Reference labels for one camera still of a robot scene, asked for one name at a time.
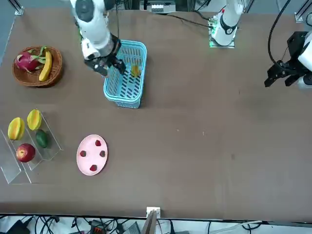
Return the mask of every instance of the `wicker basket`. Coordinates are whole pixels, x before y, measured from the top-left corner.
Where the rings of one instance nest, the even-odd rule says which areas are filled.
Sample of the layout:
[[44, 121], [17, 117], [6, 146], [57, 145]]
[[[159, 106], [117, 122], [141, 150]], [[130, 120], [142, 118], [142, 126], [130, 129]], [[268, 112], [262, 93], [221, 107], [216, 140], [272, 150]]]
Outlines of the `wicker basket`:
[[[34, 49], [32, 52], [32, 55], [38, 55], [40, 53], [41, 46], [27, 47], [23, 49], [21, 52], [28, 51], [31, 49]], [[39, 75], [42, 69], [38, 69], [38, 70], [32, 71], [32, 73], [28, 73], [24, 70], [19, 69], [13, 62], [12, 72], [13, 72], [15, 79], [20, 84], [25, 85], [25, 86], [34, 86], [34, 87], [52, 86], [60, 79], [61, 72], [62, 72], [62, 55], [60, 54], [59, 50], [53, 47], [47, 47], [47, 50], [49, 50], [52, 55], [52, 68], [51, 68], [51, 72], [49, 74], [48, 79], [44, 82], [39, 81]]]

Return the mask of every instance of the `blue plastic basket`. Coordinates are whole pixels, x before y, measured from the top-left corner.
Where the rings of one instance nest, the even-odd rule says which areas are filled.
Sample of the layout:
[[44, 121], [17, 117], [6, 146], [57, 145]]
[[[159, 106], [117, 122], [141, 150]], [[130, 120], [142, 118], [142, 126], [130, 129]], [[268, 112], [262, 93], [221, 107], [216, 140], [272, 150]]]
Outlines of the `blue plastic basket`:
[[[117, 58], [122, 59], [126, 64], [126, 72], [122, 75], [111, 66], [104, 82], [104, 94], [108, 100], [114, 101], [118, 106], [139, 108], [147, 58], [146, 46], [138, 41], [121, 40]], [[131, 75], [132, 65], [138, 65], [141, 71], [140, 76], [133, 77]]]

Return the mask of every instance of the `yellow object in basket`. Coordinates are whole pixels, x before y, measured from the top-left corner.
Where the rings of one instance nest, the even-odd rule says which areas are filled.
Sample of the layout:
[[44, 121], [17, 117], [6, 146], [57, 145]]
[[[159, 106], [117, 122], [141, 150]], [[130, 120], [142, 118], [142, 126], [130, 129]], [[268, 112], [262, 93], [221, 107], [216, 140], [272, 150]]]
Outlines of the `yellow object in basket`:
[[141, 71], [140, 71], [138, 65], [132, 65], [131, 66], [131, 75], [133, 77], [138, 77], [141, 75]]
[[20, 117], [13, 119], [8, 128], [8, 137], [11, 140], [20, 140], [25, 131], [25, 123]]
[[37, 109], [29, 112], [27, 116], [27, 124], [30, 130], [37, 130], [41, 125], [42, 117], [41, 112]]
[[48, 79], [52, 68], [52, 55], [50, 51], [45, 52], [45, 64], [39, 75], [39, 81], [44, 82]]

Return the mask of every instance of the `floor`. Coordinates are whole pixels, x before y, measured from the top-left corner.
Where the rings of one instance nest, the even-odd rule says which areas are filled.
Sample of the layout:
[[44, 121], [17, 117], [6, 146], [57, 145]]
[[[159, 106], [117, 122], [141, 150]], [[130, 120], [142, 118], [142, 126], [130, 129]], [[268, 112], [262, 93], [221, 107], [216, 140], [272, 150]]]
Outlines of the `floor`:
[[[24, 216], [9, 216], [0, 220], [0, 232], [6, 232], [10, 229], [10, 227], [19, 219], [23, 219]], [[37, 217], [34, 217], [27, 228], [31, 231], [31, 234], [35, 233], [35, 223]], [[71, 228], [72, 217], [61, 217], [58, 223], [53, 223], [51, 225], [51, 231], [54, 234], [72, 234], [76, 233], [78, 230], [76, 227]], [[110, 219], [102, 219], [103, 223], [109, 221]], [[119, 223], [125, 221], [125, 219], [118, 220]], [[131, 219], [123, 224], [124, 230], [127, 230], [134, 222], [137, 222], [138, 227], [142, 230], [144, 226], [144, 220], [134, 220]], [[159, 225], [156, 226], [156, 234], [167, 234], [170, 233], [170, 222], [168, 220], [159, 220], [161, 230]], [[77, 220], [78, 228], [80, 231], [85, 231], [88, 233], [90, 230], [89, 224], [82, 218]], [[204, 221], [175, 221], [173, 220], [174, 230], [177, 234], [206, 234], [208, 231], [209, 222]], [[212, 222], [210, 226], [210, 234], [213, 234], [216, 230], [221, 230], [224, 228], [229, 228], [236, 225], [236, 223], [219, 223]], [[37, 233], [40, 233], [43, 227], [43, 222], [38, 221], [37, 223]], [[113, 229], [116, 227], [116, 224], [112, 226], [112, 224], [108, 227]], [[43, 231], [43, 233], [48, 233], [47, 228]], [[249, 231], [244, 230], [241, 226], [237, 227], [233, 231], [223, 232], [225, 234], [248, 234]], [[252, 234], [311, 234], [312, 228], [303, 228], [303, 227], [286, 227], [286, 226], [272, 226], [272, 225], [261, 225], [259, 228], [252, 230]]]
[[[19, 0], [20, 3], [25, 7], [66, 7], [69, 2], [66, 0]], [[273, 13], [276, 14], [279, 12], [279, 8], [283, 6], [286, 0], [255, 0], [252, 8], [250, 9], [250, 13]], [[294, 14], [294, 10], [298, 9], [304, 0], [293, 0], [289, 7], [286, 9], [285, 14]], [[208, 7], [202, 9], [202, 11], [219, 11], [226, 3], [226, 0], [212, 0]], [[2, 24], [0, 24], [0, 64], [2, 62], [2, 57], [5, 51], [7, 39], [10, 34], [10, 30], [14, 21], [14, 12], [15, 10], [9, 4], [8, 1], [1, 1], [0, 8], [0, 20]], [[0, 220], [0, 232], [6, 232], [18, 219], [23, 218], [23, 216], [11, 216], [6, 217]], [[77, 231], [76, 228], [71, 228], [73, 218], [61, 218], [60, 222], [55, 225], [53, 224], [52, 230], [55, 234], [69, 234]], [[129, 227], [135, 220], [129, 220], [124, 224], [124, 228]], [[138, 220], [138, 225], [140, 228], [143, 227], [144, 221]], [[167, 234], [170, 232], [170, 223], [165, 220], [161, 220], [161, 230], [163, 234]], [[188, 231], [189, 233], [207, 233], [208, 222], [203, 221], [173, 221], [175, 231], [182, 232]], [[90, 230], [88, 224], [83, 220], [78, 220], [78, 225], [80, 230]], [[29, 228], [32, 230], [31, 233], [34, 232], [35, 219], [33, 219]], [[43, 226], [43, 223], [38, 222], [38, 230], [40, 231]], [[227, 228], [233, 226], [231, 223], [217, 223], [214, 222], [211, 224], [210, 231], [219, 230], [223, 228]], [[156, 230], [157, 234], [161, 234], [159, 228]], [[235, 231], [225, 232], [225, 233], [235, 233], [235, 234], [247, 234], [248, 231], [239, 227]], [[308, 234], [312, 233], [311, 228], [301, 228], [301, 227], [287, 227], [287, 226], [271, 226], [271, 225], [261, 225], [258, 229], [252, 231], [253, 234]]]

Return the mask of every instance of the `clear acrylic stand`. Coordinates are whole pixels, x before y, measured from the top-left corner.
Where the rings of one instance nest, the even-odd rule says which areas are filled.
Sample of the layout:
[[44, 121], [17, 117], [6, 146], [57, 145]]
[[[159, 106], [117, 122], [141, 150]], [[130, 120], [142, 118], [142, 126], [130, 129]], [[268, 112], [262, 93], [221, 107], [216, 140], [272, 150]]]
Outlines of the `clear acrylic stand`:
[[[59, 151], [61, 147], [54, 137], [46, 118], [41, 114], [42, 122], [39, 129], [48, 135], [48, 147], [42, 148], [36, 142], [36, 131], [31, 131], [27, 122], [25, 122], [25, 132], [20, 140], [10, 140], [5, 134], [6, 131], [1, 130], [0, 134], [0, 167], [8, 184], [25, 184], [32, 183], [32, 171], [42, 162], [50, 161]], [[23, 144], [29, 143], [36, 149], [33, 160], [22, 163], [16, 158], [17, 148]]]
[[29, 169], [32, 171], [35, 167], [39, 165], [39, 163], [42, 162], [42, 157], [40, 152], [38, 151], [38, 148], [35, 145], [35, 141], [31, 138], [30, 133], [28, 129], [25, 127], [25, 132], [23, 137], [20, 140], [10, 140], [11, 144], [13, 145], [14, 152], [18, 149], [18, 147], [24, 143], [31, 144], [36, 149], [36, 154], [34, 159], [32, 159], [29, 162], [26, 162], [26, 164], [29, 166]]
[[31, 138], [34, 141], [34, 145], [36, 147], [36, 150], [38, 150], [38, 152], [40, 153], [41, 157], [43, 160], [51, 160], [59, 151], [61, 151], [61, 147], [58, 143], [58, 141], [56, 140], [56, 138], [54, 137], [45, 117], [43, 116], [43, 114], [41, 113], [41, 126], [39, 129], [43, 130], [47, 135], [48, 135], [48, 147], [47, 148], [42, 148], [38, 145], [37, 141], [36, 141], [36, 131], [31, 131], [28, 126], [26, 127]]
[[0, 166], [8, 184], [31, 183], [24, 166], [16, 160], [10, 140], [1, 130], [0, 136]]

